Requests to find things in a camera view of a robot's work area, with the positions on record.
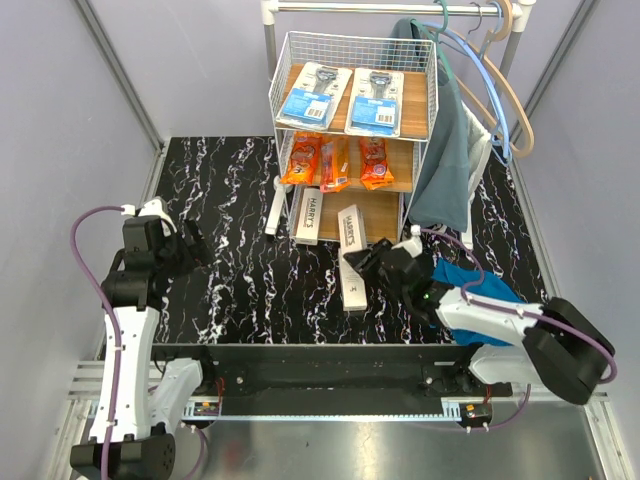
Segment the white H logo box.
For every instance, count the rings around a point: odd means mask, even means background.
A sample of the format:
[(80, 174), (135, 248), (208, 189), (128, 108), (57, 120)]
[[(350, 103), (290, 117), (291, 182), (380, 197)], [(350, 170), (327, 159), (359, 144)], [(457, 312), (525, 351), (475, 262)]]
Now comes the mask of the white H logo box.
[(363, 312), (367, 309), (366, 286), (361, 276), (348, 264), (341, 249), (338, 250), (342, 303), (345, 312)]

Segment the white Harry's box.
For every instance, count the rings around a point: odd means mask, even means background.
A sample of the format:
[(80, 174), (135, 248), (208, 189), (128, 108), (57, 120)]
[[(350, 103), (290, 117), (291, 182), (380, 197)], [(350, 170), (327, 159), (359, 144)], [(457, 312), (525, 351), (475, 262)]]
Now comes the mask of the white Harry's box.
[(356, 204), (338, 212), (338, 228), (342, 253), (358, 252), (367, 248), (364, 217)]
[(297, 244), (316, 245), (318, 243), (322, 203), (323, 193), (319, 188), (308, 187), (304, 190), (294, 235)]

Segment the orange razor bag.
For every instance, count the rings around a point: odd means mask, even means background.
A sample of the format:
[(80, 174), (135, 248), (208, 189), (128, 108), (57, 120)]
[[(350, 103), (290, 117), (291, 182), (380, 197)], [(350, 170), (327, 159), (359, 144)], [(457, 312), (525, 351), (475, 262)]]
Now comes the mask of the orange razor bag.
[(360, 181), (367, 190), (373, 191), (394, 183), (387, 158), (388, 142), (382, 137), (359, 139), (361, 158)]
[(326, 135), (321, 145), (321, 181), (323, 194), (338, 193), (351, 185), (349, 140)]
[(311, 185), (318, 166), (322, 135), (296, 132), (293, 136), (288, 164), (281, 183), (285, 185)]

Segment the orange razor bag front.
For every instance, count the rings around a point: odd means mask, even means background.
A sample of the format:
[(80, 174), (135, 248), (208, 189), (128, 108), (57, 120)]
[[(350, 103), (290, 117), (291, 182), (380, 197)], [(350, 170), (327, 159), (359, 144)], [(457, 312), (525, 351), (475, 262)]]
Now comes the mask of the orange razor bag front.
[(326, 135), (321, 145), (321, 181), (323, 194), (338, 193), (351, 185), (349, 140)]

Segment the blue razor blister pack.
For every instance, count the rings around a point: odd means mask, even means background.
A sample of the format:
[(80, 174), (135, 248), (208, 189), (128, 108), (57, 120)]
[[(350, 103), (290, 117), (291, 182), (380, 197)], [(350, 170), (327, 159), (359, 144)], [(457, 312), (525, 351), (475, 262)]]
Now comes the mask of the blue razor blister pack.
[(403, 89), (402, 72), (356, 68), (344, 132), (355, 136), (398, 138)]

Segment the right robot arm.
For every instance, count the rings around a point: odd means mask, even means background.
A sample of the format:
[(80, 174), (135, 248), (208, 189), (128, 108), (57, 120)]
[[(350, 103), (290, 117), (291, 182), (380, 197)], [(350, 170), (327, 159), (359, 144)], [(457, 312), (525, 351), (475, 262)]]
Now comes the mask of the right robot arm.
[(542, 385), (574, 404), (589, 402), (596, 387), (615, 374), (612, 344), (569, 301), (508, 302), (471, 292), (433, 277), (433, 264), (415, 236), (398, 244), (387, 239), (344, 260), (366, 281), (393, 294), (411, 318), (450, 333), (475, 335), (454, 384), (466, 396), (488, 385)]

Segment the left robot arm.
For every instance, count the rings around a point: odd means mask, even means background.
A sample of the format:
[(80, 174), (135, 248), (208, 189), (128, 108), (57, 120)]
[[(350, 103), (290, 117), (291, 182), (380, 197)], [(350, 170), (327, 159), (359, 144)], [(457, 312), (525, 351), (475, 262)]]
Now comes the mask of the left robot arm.
[(70, 466), (87, 479), (167, 479), (189, 399), (208, 394), (216, 372), (198, 359), (177, 358), (151, 385), (152, 344), (169, 281), (201, 261), (159, 215), (129, 218), (122, 233), (123, 247), (97, 286), (106, 330), (99, 403), (87, 441), (71, 449)]

